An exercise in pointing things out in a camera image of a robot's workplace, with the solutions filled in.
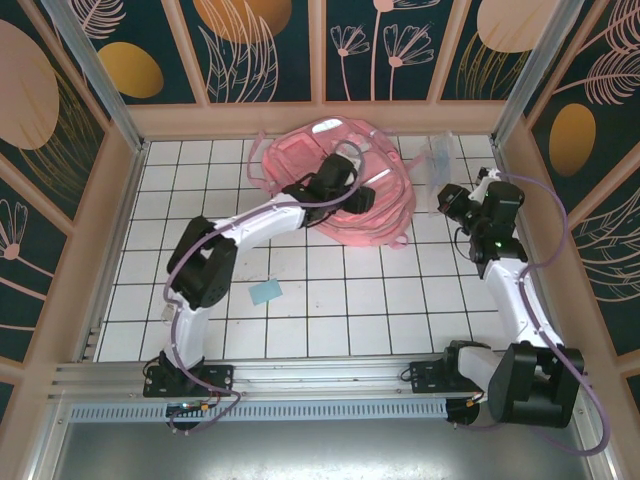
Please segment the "light blue note pad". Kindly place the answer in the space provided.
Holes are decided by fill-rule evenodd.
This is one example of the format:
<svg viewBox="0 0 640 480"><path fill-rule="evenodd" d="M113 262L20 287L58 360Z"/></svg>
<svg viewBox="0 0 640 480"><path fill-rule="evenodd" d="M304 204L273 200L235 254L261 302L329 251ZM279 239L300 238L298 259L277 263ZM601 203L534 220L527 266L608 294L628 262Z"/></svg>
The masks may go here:
<svg viewBox="0 0 640 480"><path fill-rule="evenodd" d="M269 279L249 288L249 295L254 306L268 303L283 295L277 279Z"/></svg>

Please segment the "grey metal sheet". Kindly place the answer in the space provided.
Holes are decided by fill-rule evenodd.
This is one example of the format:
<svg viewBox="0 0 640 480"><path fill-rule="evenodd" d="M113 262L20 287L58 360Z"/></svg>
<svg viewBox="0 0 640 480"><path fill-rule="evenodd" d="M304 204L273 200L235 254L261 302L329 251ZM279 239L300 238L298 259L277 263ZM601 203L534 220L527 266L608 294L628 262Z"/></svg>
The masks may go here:
<svg viewBox="0 0 640 480"><path fill-rule="evenodd" d="M161 422L53 413L28 480L623 480L606 455L534 433L435 418L226 421L189 436Z"/></svg>

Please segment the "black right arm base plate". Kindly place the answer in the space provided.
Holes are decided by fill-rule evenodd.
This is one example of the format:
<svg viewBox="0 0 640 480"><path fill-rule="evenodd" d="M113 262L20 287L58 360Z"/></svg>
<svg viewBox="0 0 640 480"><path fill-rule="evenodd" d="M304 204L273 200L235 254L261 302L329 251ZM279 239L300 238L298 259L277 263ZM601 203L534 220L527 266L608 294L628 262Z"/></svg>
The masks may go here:
<svg viewBox="0 0 640 480"><path fill-rule="evenodd" d="M449 368L443 359L412 362L409 373L414 394L468 398L483 393L473 381Z"/></svg>

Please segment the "pink student backpack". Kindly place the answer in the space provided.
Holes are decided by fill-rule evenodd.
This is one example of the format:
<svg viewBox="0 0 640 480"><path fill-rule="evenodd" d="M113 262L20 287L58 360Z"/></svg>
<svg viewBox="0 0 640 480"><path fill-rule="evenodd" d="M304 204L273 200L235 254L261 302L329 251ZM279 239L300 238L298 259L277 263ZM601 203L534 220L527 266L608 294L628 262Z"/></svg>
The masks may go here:
<svg viewBox="0 0 640 480"><path fill-rule="evenodd" d="M313 228L345 246L400 248L416 208L408 167L389 138L364 120L332 117L294 130L274 140L261 154L260 177L252 163L263 142L260 134L247 158L249 183L270 195L283 192L306 174L316 173L331 154L350 160L361 172L361 186L376 192L367 213L339 210Z"/></svg>

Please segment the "aluminium mounting rail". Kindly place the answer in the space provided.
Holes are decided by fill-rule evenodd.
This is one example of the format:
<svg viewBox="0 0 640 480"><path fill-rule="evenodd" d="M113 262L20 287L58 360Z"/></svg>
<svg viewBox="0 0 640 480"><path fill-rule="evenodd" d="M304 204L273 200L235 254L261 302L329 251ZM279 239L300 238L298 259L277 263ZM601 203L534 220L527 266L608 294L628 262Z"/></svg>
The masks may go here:
<svg viewBox="0 0 640 480"><path fill-rule="evenodd" d="M244 400L408 398L400 379L410 363L431 355L223 360L234 367L233 389ZM56 367L47 399L68 402L142 402L142 362L82 362Z"/></svg>

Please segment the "clear plastic pencil pouch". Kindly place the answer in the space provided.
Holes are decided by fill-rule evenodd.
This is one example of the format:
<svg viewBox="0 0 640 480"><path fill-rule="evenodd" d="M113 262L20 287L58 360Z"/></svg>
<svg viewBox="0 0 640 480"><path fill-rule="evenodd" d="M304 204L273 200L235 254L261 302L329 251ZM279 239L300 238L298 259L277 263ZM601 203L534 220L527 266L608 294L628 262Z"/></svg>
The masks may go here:
<svg viewBox="0 0 640 480"><path fill-rule="evenodd" d="M429 144L422 149L426 174L427 212L438 213L438 194L451 182L451 163L455 157L454 135L451 131L431 136Z"/></svg>

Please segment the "small circuit board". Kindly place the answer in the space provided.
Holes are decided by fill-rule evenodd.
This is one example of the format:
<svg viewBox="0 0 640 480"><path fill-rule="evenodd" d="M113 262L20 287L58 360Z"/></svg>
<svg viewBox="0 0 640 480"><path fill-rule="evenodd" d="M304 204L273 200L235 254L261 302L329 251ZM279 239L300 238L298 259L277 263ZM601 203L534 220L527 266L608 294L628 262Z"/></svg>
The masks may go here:
<svg viewBox="0 0 640 480"><path fill-rule="evenodd" d="M166 408L166 417L202 417L209 411L213 404L206 401L169 403Z"/></svg>

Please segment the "aluminium frame post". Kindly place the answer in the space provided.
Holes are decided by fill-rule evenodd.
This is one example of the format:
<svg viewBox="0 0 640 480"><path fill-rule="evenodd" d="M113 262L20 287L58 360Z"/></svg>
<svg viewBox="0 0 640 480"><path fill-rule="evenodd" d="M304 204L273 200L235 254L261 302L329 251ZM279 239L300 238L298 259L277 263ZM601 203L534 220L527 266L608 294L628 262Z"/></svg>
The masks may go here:
<svg viewBox="0 0 640 480"><path fill-rule="evenodd" d="M492 146L501 147L521 119L545 72L577 20L585 0L559 0L540 39L519 75L493 133Z"/></svg>
<svg viewBox="0 0 640 480"><path fill-rule="evenodd" d="M72 7L66 0L41 0L52 23L85 71L102 105L109 112L126 143L136 152L146 146L144 138L135 126L121 95L115 88L89 38L82 31Z"/></svg>

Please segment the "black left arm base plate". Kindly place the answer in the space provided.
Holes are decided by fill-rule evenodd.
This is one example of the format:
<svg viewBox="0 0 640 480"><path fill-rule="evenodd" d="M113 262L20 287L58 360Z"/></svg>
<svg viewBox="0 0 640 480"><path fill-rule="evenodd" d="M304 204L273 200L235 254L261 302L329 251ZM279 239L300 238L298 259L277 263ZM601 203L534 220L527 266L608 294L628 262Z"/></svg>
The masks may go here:
<svg viewBox="0 0 640 480"><path fill-rule="evenodd" d="M201 381L221 388L221 396L229 396L233 387L234 369L231 365L202 365L191 371ZM204 398L210 395L208 388L189 379L172 365L154 365L146 370L142 395L145 398Z"/></svg>

